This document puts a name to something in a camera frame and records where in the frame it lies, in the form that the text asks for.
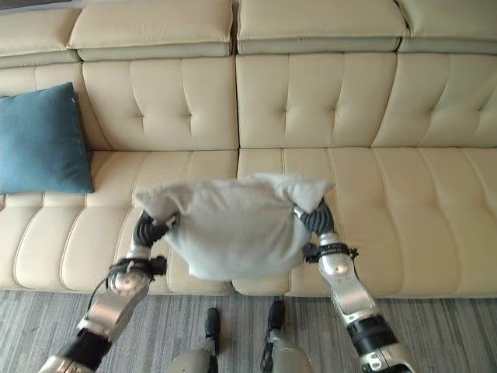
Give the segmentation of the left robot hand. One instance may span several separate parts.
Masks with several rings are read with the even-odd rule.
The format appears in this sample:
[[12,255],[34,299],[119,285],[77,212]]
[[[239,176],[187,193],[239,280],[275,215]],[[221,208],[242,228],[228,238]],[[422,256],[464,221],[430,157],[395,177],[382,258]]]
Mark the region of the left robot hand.
[[173,214],[165,221],[158,221],[142,211],[134,226],[128,259],[149,260],[153,245],[179,223],[179,215]]

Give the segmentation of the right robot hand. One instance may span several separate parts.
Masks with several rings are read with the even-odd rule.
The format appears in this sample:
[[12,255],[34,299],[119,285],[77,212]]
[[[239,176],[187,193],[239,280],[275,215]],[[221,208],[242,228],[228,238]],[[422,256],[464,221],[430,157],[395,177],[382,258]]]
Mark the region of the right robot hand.
[[305,212],[297,205],[294,205],[293,212],[304,227],[310,233],[314,233],[317,236],[319,246],[327,246],[339,242],[339,236],[335,231],[334,218],[325,199],[322,199],[311,213]]

